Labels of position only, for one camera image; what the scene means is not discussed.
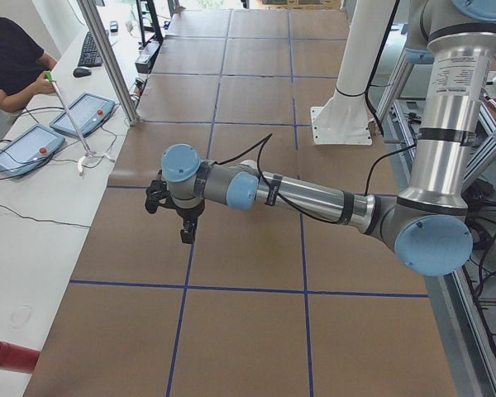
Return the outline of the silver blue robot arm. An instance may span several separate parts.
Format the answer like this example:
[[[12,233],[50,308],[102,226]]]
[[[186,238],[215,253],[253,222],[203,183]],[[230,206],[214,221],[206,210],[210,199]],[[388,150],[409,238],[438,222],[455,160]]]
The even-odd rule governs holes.
[[[406,52],[429,60],[432,74],[408,183],[397,195],[330,189],[265,173],[258,161],[204,160],[191,146],[178,144],[162,155],[148,204],[177,212],[185,243],[193,242],[207,201],[242,210],[261,202],[355,227],[421,275],[459,269],[473,251],[461,193],[496,53],[496,1],[412,2]]]

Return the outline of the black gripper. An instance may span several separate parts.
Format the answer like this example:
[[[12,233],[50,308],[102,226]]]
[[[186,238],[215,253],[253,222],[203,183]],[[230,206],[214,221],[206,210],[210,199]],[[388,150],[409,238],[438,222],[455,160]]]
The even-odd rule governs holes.
[[[194,243],[195,227],[198,224],[199,216],[203,213],[203,206],[198,205],[192,208],[177,207],[175,211],[183,219],[183,229],[180,230],[181,241]]]

